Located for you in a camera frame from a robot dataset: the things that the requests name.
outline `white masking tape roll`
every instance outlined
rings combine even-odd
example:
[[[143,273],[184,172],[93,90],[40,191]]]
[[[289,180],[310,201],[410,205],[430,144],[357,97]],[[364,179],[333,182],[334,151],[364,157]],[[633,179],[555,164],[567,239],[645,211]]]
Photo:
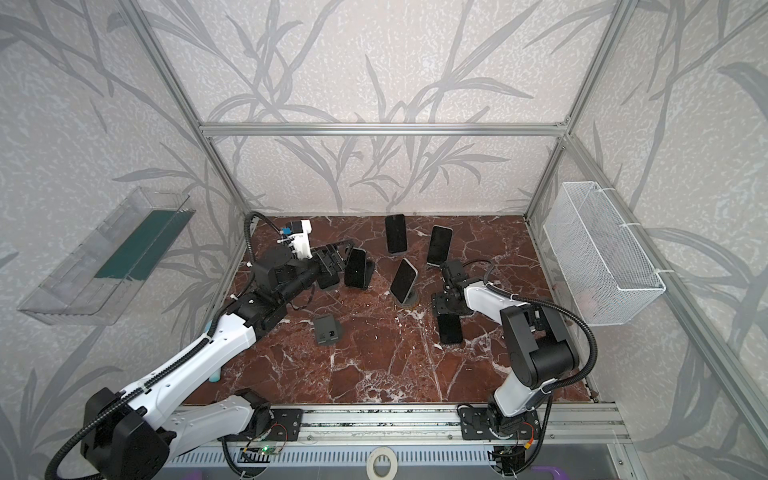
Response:
[[[389,459],[389,472],[383,477],[373,470],[373,463],[382,455]],[[368,473],[369,480],[392,480],[397,475],[397,455],[395,455],[390,447],[378,447],[371,452],[371,455],[368,455],[366,472]]]

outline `wallpaper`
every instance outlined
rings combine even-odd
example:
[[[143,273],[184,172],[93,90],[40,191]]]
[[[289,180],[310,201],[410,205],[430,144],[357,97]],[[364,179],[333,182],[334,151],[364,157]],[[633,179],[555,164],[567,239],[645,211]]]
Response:
[[[554,122],[614,0],[141,0],[203,121]]]
[[[768,391],[768,3],[641,3],[575,126],[747,371]],[[560,298],[541,225],[532,225]],[[768,478],[768,461],[663,299],[595,330],[592,382],[621,407],[650,478]]]
[[[116,4],[0,2],[0,472],[42,478],[88,397],[151,371],[202,328],[241,214]],[[196,210],[118,322],[48,326],[16,310],[135,187]],[[69,455],[62,474],[92,472]]]
[[[228,137],[217,147],[258,210],[522,214],[554,138]]]
[[[544,221],[561,183],[584,180],[588,178],[566,152],[530,218],[554,297],[572,310],[573,297],[547,241]],[[768,478],[768,458],[663,297],[629,323],[593,332],[599,354],[588,382],[601,400],[619,405],[649,479]],[[586,358],[583,333],[574,328],[574,337]]]
[[[766,394],[767,14],[636,12],[576,130]]]

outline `round stand base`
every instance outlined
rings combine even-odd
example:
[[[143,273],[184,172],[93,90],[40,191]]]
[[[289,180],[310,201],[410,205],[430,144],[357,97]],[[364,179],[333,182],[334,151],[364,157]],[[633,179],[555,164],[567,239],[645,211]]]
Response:
[[[393,295],[392,298],[395,300],[395,304],[399,306],[400,308],[404,308],[406,310],[409,310],[416,306],[416,304],[419,303],[419,293],[415,290],[412,290],[411,293],[406,297],[406,301],[404,303],[400,303],[399,300]]]

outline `red marble tabletop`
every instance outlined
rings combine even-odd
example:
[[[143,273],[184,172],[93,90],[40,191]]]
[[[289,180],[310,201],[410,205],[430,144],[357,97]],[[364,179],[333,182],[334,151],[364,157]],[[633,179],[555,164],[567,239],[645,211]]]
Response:
[[[275,218],[278,227],[296,218]],[[505,289],[550,298],[544,274],[522,217],[406,217],[408,252],[419,271],[420,299],[411,310],[398,308],[389,293],[402,256],[386,250],[384,217],[315,217],[313,246],[353,239],[376,262],[368,290],[343,285],[317,291],[304,310],[288,308],[286,318],[264,339],[230,360],[221,380],[205,382],[186,403],[206,405],[251,388],[272,403],[485,402],[510,373],[500,325],[480,314],[462,319],[462,345],[441,345],[430,312],[432,293],[442,288],[440,271],[426,265],[434,225],[453,229],[449,258],[492,257],[492,275]],[[257,256],[273,244],[274,232],[260,223],[253,234]],[[470,275],[482,276],[475,263]],[[240,288],[247,267],[237,273]],[[294,305],[306,303],[303,293]],[[334,346],[318,346],[312,319],[333,314],[343,326]],[[558,401],[589,400],[583,383],[556,392]]]

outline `purple handle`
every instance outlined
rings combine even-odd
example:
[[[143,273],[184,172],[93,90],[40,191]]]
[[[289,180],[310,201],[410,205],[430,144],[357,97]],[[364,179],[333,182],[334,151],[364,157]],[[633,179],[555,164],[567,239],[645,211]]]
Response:
[[[531,467],[531,470],[533,472],[549,472],[552,474],[552,480],[571,480],[568,477],[568,474],[563,472],[562,469],[558,467]]]

